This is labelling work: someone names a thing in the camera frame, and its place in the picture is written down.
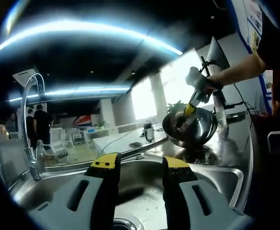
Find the person's right hand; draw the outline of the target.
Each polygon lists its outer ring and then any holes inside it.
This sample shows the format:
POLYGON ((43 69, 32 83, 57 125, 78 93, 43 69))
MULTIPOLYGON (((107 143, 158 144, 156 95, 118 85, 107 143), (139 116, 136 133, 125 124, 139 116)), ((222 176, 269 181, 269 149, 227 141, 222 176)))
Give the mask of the person's right hand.
POLYGON ((207 77, 206 78, 206 84, 205 84, 205 88, 204 89, 205 89, 205 91, 207 93, 213 93, 215 91, 219 91, 223 87, 224 87, 223 84, 213 80, 211 77, 207 77))

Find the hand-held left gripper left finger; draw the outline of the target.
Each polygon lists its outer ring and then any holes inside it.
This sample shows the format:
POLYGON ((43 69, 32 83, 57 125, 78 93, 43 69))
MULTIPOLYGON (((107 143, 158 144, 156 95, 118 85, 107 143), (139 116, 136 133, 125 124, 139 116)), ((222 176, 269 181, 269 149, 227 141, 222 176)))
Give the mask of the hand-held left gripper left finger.
POLYGON ((111 230, 120 172, 120 153, 102 155, 55 191, 52 201, 30 211, 30 217, 42 230, 111 230))

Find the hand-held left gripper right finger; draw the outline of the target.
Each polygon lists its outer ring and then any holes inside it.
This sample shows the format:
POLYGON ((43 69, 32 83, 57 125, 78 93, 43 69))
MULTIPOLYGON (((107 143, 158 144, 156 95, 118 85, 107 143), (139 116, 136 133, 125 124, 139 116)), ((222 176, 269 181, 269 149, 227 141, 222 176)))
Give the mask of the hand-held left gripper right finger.
POLYGON ((163 200, 169 230, 248 230, 253 219, 228 206, 226 198, 190 166, 163 157, 163 200))

